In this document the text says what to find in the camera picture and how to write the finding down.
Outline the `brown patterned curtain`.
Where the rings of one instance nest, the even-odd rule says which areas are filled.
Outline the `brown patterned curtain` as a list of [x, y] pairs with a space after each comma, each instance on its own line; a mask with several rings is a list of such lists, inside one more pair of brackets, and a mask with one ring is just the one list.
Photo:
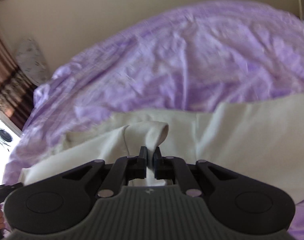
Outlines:
[[20, 130], [34, 108], [35, 89], [0, 37], [0, 111]]

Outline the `white washing machine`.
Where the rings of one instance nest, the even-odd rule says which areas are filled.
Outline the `white washing machine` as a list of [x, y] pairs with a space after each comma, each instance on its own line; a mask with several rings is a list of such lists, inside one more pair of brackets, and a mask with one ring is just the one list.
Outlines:
[[0, 161], [7, 162], [21, 140], [21, 131], [0, 111]]

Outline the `purple bed sheet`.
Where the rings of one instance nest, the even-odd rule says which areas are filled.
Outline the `purple bed sheet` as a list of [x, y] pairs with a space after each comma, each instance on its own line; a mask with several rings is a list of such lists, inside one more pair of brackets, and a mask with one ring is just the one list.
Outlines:
[[[304, 23], [292, 14], [232, 0], [165, 12], [81, 52], [35, 90], [4, 182], [20, 183], [21, 171], [66, 133], [87, 131], [113, 113], [213, 113], [221, 103], [296, 94], [304, 94]], [[288, 229], [236, 232], [218, 222], [202, 198], [156, 179], [148, 153], [146, 177], [98, 199], [79, 224], [52, 234], [12, 229], [9, 239], [304, 239], [304, 200], [294, 204]]]

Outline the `white Nevada t-shirt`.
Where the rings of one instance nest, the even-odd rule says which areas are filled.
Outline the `white Nevada t-shirt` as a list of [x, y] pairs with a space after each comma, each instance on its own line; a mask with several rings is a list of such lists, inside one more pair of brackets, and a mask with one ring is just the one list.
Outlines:
[[213, 113], [148, 109], [113, 113], [100, 125], [66, 133], [19, 182], [29, 185], [95, 159], [164, 156], [206, 160], [304, 200], [304, 94], [257, 103], [221, 103]]

